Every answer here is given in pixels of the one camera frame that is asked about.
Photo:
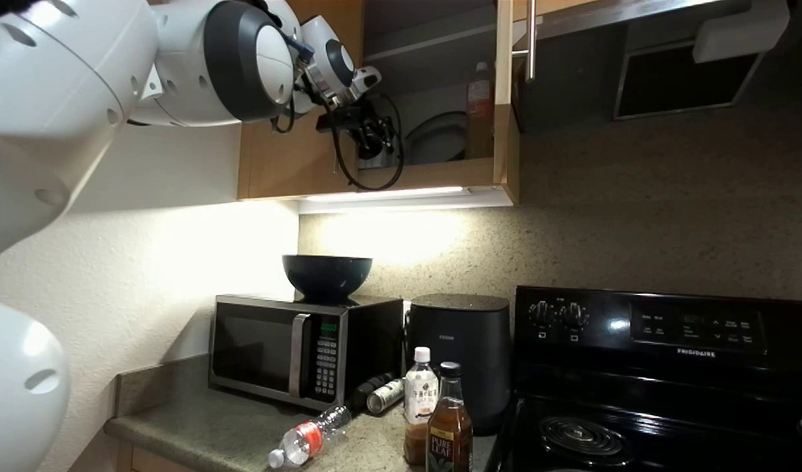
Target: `granite countertop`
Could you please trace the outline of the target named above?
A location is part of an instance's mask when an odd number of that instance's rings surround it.
[[[208,385],[208,356],[161,370],[119,374],[115,418],[108,429],[139,449],[205,472],[263,472],[280,436],[310,420],[310,412],[215,390]],[[360,415],[347,439],[322,452],[310,470],[380,472],[406,470],[403,418]],[[477,436],[473,470],[491,465],[496,436]]]

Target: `oven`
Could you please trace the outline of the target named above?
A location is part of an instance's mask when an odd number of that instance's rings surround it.
[[[802,301],[516,289],[507,470],[802,472]]]

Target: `black stove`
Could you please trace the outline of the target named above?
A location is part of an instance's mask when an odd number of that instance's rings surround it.
[[[507,470],[802,472],[802,301],[516,289]]]

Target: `wall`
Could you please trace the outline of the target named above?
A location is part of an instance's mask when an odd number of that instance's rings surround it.
[[[301,217],[298,246],[373,255],[360,294],[546,284],[802,298],[802,35],[791,40],[726,111],[613,124],[609,106],[547,120],[529,102],[515,211]]]
[[[112,378],[208,350],[212,294],[288,297],[288,208],[236,201],[239,129],[125,129],[80,205],[0,256],[0,301],[42,319],[70,402],[42,470],[70,470],[112,415]],[[82,470],[111,470],[103,441]]]

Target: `white wall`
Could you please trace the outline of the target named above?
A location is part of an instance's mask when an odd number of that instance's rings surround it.
[[[70,361],[42,470],[70,470],[99,433],[119,373],[208,350],[212,294],[291,294],[280,255],[298,217],[236,201],[236,167],[239,129],[125,129],[73,213],[0,255],[0,301],[42,319]]]

